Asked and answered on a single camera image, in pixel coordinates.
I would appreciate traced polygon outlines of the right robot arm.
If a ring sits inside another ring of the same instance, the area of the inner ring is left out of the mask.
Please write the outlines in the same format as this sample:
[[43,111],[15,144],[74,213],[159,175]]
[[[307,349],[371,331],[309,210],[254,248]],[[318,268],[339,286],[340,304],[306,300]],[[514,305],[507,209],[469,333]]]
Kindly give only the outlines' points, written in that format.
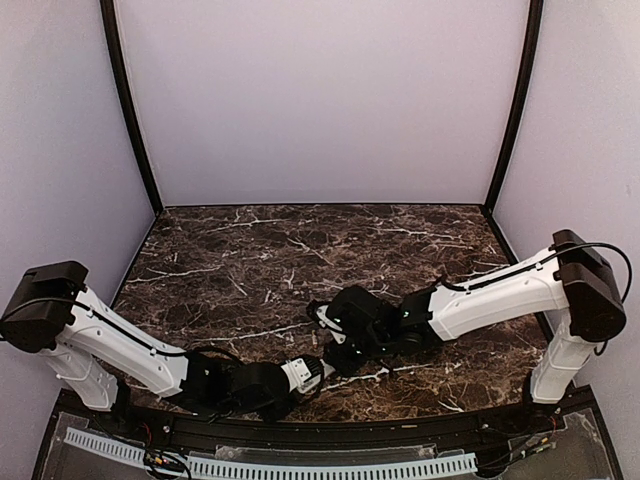
[[624,329],[624,303],[604,242],[586,242],[565,229],[550,247],[509,267],[460,284],[438,278],[405,296],[399,305],[361,286],[342,289],[329,302],[312,302],[308,316],[331,332],[324,359],[342,377],[368,361],[432,351],[472,331],[538,312],[558,311],[557,327],[542,360],[529,376],[524,401],[510,413],[521,434],[549,416],[595,347]]

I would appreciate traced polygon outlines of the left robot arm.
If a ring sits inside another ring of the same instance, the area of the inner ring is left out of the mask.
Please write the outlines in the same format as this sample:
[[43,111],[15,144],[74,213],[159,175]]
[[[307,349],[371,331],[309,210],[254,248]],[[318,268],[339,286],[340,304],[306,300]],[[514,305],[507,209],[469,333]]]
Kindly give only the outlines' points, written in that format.
[[278,421],[317,397],[334,368],[302,355],[276,364],[245,363],[215,346],[184,350],[143,332],[86,285],[88,270],[69,260],[27,270],[1,316],[1,338],[44,357],[91,410],[120,436],[141,427],[124,381],[209,422],[257,413]]

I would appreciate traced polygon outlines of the orange AAA battery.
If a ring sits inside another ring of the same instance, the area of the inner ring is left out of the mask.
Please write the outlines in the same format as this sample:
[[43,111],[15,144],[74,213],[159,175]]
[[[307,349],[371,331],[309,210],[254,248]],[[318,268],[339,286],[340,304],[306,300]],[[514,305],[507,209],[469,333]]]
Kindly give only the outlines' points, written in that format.
[[319,340],[318,340],[318,335],[317,335],[316,330],[312,330],[312,332],[311,332],[311,342],[312,342],[312,348],[314,350],[318,349]]

